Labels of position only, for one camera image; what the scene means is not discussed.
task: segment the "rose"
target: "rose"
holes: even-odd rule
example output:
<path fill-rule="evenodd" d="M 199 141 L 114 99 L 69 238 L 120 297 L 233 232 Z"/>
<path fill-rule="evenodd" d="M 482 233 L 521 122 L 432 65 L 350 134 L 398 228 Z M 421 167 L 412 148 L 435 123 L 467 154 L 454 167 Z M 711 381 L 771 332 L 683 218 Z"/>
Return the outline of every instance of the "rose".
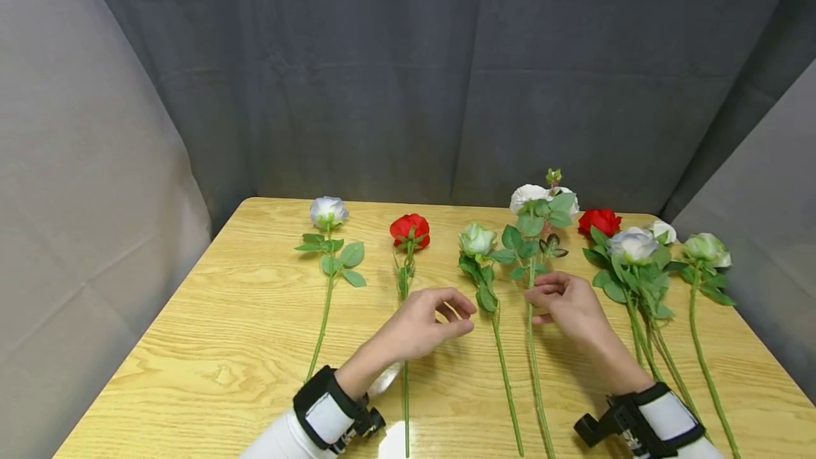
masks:
<path fill-rule="evenodd" d="M 493 250 L 496 233 L 482 224 L 471 223 L 460 233 L 460 249 L 468 256 L 488 255 Z"/>
<path fill-rule="evenodd" d="M 349 218 L 348 209 L 342 199 L 337 197 L 318 197 L 312 202 L 310 216 L 318 229 L 334 228 Z"/>
<path fill-rule="evenodd" d="M 670 245 L 677 240 L 677 231 L 662 220 L 651 222 L 646 226 L 646 230 L 649 230 L 660 244 Z"/>
<path fill-rule="evenodd" d="M 510 197 L 510 211 L 517 215 L 528 200 L 547 199 L 550 191 L 538 185 L 519 186 Z"/>
<path fill-rule="evenodd" d="M 412 228 L 414 229 L 413 237 L 410 235 Z M 399 217 L 391 224 L 391 235 L 394 238 L 394 246 L 396 247 L 401 245 L 405 239 L 422 238 L 417 241 L 415 249 L 424 249 L 431 243 L 430 232 L 431 227 L 428 220 L 416 213 Z"/>
<path fill-rule="evenodd" d="M 649 232 L 639 227 L 629 227 L 610 238 L 608 252 L 624 261 L 624 264 L 644 266 L 658 249 L 658 242 Z"/>
<path fill-rule="evenodd" d="M 710 232 L 692 234 L 683 244 L 683 255 L 687 259 L 698 259 L 708 262 L 715 268 L 731 266 L 731 254 L 720 241 Z"/>
<path fill-rule="evenodd" d="M 578 230 L 587 236 L 591 234 L 592 226 L 603 232 L 607 237 L 621 230 L 621 217 L 610 208 L 587 209 L 578 221 Z"/>
<path fill-rule="evenodd" d="M 557 186 L 555 188 L 556 195 L 560 193 L 574 193 L 565 186 Z M 510 197 L 510 211 L 514 215 L 519 214 L 521 208 L 524 207 L 525 203 L 530 200 L 553 200 L 554 195 L 553 190 L 543 188 L 538 185 L 524 185 L 519 186 L 516 191 L 512 192 L 512 196 Z M 575 201 L 573 202 L 572 207 L 569 209 L 569 217 L 575 218 L 580 211 L 578 206 L 578 195 L 575 196 Z"/>

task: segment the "gray wall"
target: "gray wall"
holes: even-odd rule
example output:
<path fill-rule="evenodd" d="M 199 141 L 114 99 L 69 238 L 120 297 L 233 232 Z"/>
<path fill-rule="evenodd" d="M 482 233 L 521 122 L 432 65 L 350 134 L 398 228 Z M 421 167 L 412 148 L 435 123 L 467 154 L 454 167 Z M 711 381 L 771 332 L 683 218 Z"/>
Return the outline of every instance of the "gray wall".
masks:
<path fill-rule="evenodd" d="M 208 243 L 104 2 L 0 0 L 0 458 L 54 453 Z"/>
<path fill-rule="evenodd" d="M 675 220 L 732 251 L 737 309 L 816 401 L 816 62 Z"/>

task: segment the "table top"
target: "table top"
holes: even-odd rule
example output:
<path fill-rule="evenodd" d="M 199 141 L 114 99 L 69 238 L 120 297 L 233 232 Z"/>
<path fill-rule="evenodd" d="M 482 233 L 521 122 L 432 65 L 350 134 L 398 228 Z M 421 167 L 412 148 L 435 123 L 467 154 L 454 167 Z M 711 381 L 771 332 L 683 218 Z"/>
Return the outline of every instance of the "table top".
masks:
<path fill-rule="evenodd" d="M 234 458 L 288 409 L 310 364 L 326 287 L 318 261 L 294 250 L 302 233 L 316 232 L 309 207 L 307 200 L 243 202 L 56 457 Z M 416 256 L 412 289 L 452 285 L 473 301 L 472 284 L 457 266 L 458 233 L 469 222 L 500 232 L 514 221 L 506 208 L 362 202 L 347 207 L 349 221 L 334 237 L 365 242 L 365 260 L 356 270 L 368 286 L 336 284 L 319 366 L 339 366 L 396 310 L 388 234 L 394 219 L 418 212 L 431 224 L 431 244 Z M 624 228 L 654 219 L 622 216 Z M 562 236 L 570 254 L 553 260 L 552 267 L 591 280 L 596 268 L 581 254 L 586 240 L 574 227 Z M 503 305 L 501 341 L 526 455 L 544 458 L 528 371 L 522 287 L 500 271 L 495 290 Z M 631 349 L 625 308 L 599 296 Z M 667 303 L 677 316 L 664 335 L 710 436 L 726 452 L 728 443 L 691 341 L 688 296 L 685 283 L 671 282 Z M 705 357 L 743 457 L 812 457 L 814 406 L 736 311 L 707 298 L 698 304 Z M 412 457 L 517 457 L 489 317 L 481 313 L 473 319 L 471 334 L 412 362 Z M 559 457 L 629 458 L 615 439 L 590 450 L 575 436 L 575 421 L 586 412 L 598 415 L 604 405 L 601 380 L 556 328 L 539 329 L 536 339 L 543 404 Z M 398 378 L 374 401 L 387 431 L 354 446 L 350 457 L 402 457 L 400 385 Z"/>

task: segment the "bluish white rose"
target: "bluish white rose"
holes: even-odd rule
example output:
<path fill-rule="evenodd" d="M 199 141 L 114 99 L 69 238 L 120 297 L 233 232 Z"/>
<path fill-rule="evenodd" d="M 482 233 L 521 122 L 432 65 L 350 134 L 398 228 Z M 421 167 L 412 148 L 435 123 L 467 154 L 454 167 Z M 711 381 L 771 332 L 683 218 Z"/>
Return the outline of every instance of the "bluish white rose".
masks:
<path fill-rule="evenodd" d="M 607 245 L 610 255 L 617 256 L 623 264 L 644 266 L 658 249 L 658 242 L 644 229 L 629 227 L 610 238 Z"/>
<path fill-rule="evenodd" d="M 649 230 L 660 244 L 670 245 L 677 240 L 677 231 L 662 220 L 650 223 L 646 226 L 646 230 Z"/>
<path fill-rule="evenodd" d="M 310 216 L 315 227 L 321 230 L 334 229 L 349 218 L 348 209 L 337 197 L 318 197 L 312 202 Z"/>
<path fill-rule="evenodd" d="M 488 255 L 493 250 L 496 233 L 481 224 L 472 223 L 460 233 L 460 249 L 469 256 Z"/>
<path fill-rule="evenodd" d="M 715 268 L 731 266 L 731 254 L 725 249 L 723 241 L 710 232 L 692 234 L 683 244 L 683 255 L 688 259 L 707 261 Z"/>

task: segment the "right hand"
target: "right hand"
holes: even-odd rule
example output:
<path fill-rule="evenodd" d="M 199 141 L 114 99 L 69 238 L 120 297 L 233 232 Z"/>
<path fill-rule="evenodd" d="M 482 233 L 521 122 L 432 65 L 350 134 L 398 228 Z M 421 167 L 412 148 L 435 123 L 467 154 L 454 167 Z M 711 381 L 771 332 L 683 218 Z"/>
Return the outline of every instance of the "right hand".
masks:
<path fill-rule="evenodd" d="M 555 323 L 564 335 L 579 346 L 588 346 L 599 337 L 614 335 L 601 302 L 585 278 L 553 271 L 536 278 L 535 288 L 527 289 L 527 301 L 541 309 L 533 323 Z"/>

